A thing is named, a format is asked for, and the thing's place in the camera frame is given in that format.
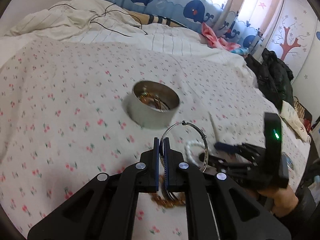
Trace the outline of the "person's right hand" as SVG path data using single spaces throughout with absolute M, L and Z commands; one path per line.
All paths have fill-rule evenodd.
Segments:
M 274 202 L 271 212 L 281 218 L 291 213 L 298 205 L 298 198 L 288 185 L 287 188 L 269 187 L 258 191 L 264 197 Z

